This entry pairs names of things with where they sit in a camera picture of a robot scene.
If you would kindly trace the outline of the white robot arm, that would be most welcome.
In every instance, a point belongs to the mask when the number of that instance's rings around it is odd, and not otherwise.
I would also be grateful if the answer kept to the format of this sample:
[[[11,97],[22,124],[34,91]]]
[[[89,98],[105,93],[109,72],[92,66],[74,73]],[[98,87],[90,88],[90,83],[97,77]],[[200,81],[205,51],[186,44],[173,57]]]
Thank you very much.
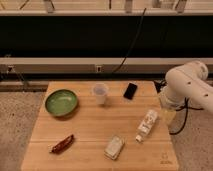
[[[165,75],[166,86],[159,93],[162,118],[169,125],[175,110],[189,98],[213,114],[213,87],[206,83],[208,68],[201,61],[192,61],[170,69]]]

